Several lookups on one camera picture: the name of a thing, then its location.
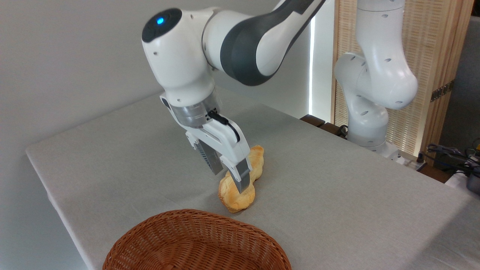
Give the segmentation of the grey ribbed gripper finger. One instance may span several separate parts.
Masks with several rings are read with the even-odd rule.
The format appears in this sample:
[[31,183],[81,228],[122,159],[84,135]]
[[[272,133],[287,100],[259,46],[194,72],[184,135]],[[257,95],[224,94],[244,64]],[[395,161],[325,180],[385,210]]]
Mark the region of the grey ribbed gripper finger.
[[248,158],[245,157],[241,161],[235,163],[226,156],[221,156],[221,162],[228,169],[230,176],[240,194],[242,194],[250,185],[250,171],[251,165]]
[[195,146],[214,175],[218,175],[218,173],[223,171],[224,168],[221,159],[213,148],[201,140],[198,140],[198,142],[195,143]]

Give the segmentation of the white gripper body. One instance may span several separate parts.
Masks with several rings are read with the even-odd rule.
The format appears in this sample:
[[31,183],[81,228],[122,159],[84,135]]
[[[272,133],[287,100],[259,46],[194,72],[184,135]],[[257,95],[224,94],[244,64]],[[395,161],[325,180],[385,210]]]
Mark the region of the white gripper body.
[[217,94],[207,97],[190,106],[175,106],[161,94],[160,99],[174,120],[186,130],[190,145],[197,150],[198,140],[213,148],[218,156],[226,156],[237,163],[248,157],[250,148],[239,126],[220,114],[221,100]]

